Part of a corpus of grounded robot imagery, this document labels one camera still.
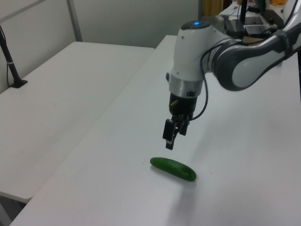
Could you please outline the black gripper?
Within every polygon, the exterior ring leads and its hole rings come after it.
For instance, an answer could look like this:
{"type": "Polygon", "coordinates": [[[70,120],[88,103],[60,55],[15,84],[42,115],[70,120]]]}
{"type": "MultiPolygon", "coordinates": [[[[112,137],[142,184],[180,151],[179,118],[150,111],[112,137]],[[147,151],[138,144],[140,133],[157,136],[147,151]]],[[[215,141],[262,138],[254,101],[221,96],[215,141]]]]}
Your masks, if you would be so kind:
{"type": "Polygon", "coordinates": [[[177,133],[185,136],[187,133],[190,120],[196,108],[197,98],[183,98],[174,94],[170,94],[169,111],[172,115],[178,116],[178,121],[175,117],[166,119],[163,139],[166,141],[166,148],[173,150],[174,141],[177,133]]]}

